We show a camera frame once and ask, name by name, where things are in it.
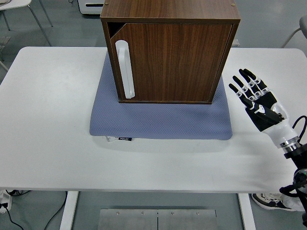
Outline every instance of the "cabinet door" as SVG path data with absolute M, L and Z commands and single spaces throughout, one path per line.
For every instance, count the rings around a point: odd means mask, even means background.
M 126 23 L 111 38 L 119 100 L 206 103 L 231 24 Z M 135 97 L 123 92 L 115 42 L 129 44 Z

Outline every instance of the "wooden cabinet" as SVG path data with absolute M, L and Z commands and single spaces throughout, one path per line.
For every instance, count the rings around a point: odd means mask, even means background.
M 106 0 L 101 21 L 119 102 L 211 104 L 240 17 L 232 0 Z M 119 40 L 129 47 L 130 99 Z

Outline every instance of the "cabinet top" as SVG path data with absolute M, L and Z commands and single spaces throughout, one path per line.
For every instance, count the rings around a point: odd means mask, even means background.
M 234 0 L 105 0 L 102 22 L 239 23 Z

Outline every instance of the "black cable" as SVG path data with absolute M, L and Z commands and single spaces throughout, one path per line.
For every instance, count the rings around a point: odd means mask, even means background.
M 296 124 L 297 124 L 302 118 L 305 118 L 305 123 L 304 123 L 303 130 L 302 130 L 301 134 L 299 135 L 298 143 L 300 142 L 300 140 L 302 139 L 303 135 L 305 134 L 306 127 L 307 127 L 307 116 L 305 116 L 305 115 L 300 116 L 300 117 L 294 122 L 294 124 L 293 124 L 293 126 L 292 126 L 292 128 L 295 128 Z
M 22 230 L 24 230 L 24 228 L 23 227 L 21 227 L 19 224 L 17 224 L 17 223 L 15 223 L 15 222 L 13 222 L 12 221 L 12 218 L 11 218 L 11 215 L 10 215 L 10 212 L 8 211 L 8 209 L 6 208 L 6 207 L 4 207 L 5 209 L 6 209 L 6 211 L 8 212 L 8 214 L 9 214 L 9 218 L 10 218 L 10 221 L 14 224 L 14 225 L 17 225 L 19 228 L 21 228 Z
M 11 192 L 9 192 L 8 190 L 5 190 L 10 196 L 16 193 L 16 190 L 13 190 Z
M 51 217 L 51 219 L 48 221 L 48 223 L 46 224 L 44 230 L 47 229 L 47 226 L 49 225 L 49 223 L 51 222 L 51 220 L 58 214 L 58 212 L 60 212 L 60 210 L 65 206 L 65 203 L 66 203 L 66 199 L 67 199 L 67 191 L 65 191 L 66 193 L 66 196 L 65 196 L 65 200 L 64 200 L 64 203 L 62 204 L 62 206 L 59 208 L 59 210 L 53 215 L 53 217 Z
M 28 192 L 31 192 L 31 190 L 28 190 L 27 192 L 25 192 L 25 193 L 20 193 L 19 192 L 19 190 L 13 190 L 13 191 L 11 191 L 11 192 L 9 192 L 8 190 L 6 190 L 6 192 L 10 195 L 10 196 L 22 196 L 22 195 L 24 195 L 24 194 L 27 194 Z

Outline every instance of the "robot finger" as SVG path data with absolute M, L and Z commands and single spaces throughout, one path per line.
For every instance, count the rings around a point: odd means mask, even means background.
M 258 88 L 263 94 L 266 94 L 270 91 L 266 84 L 259 77 L 255 76 L 255 74 L 253 74 L 251 71 L 244 69 L 243 72 L 246 73 L 257 84 Z
M 241 92 L 240 90 L 238 90 L 238 89 L 236 88 L 236 86 L 234 86 L 233 84 L 230 83 L 230 84 L 229 84 L 229 88 L 232 89 L 232 90 L 236 93 L 237 97 L 240 98 L 241 101 L 243 100 L 243 98 L 246 99 L 246 100 L 248 100 L 248 99 L 246 98 L 246 96 L 243 94 L 243 92 Z
M 232 77 L 233 80 L 240 86 L 240 88 L 243 90 L 243 92 L 245 93 L 245 95 L 251 100 L 251 101 L 255 101 L 258 99 L 258 96 L 254 95 L 252 93 L 252 91 L 246 86 L 243 84 L 243 82 L 237 78 L 236 76 L 233 76 Z
M 253 81 L 252 78 L 248 76 L 247 73 L 245 73 L 242 69 L 239 69 L 239 73 L 241 76 L 246 80 L 248 83 L 249 87 L 253 91 L 253 93 L 259 98 L 263 95 L 262 91 L 257 87 L 257 84 Z

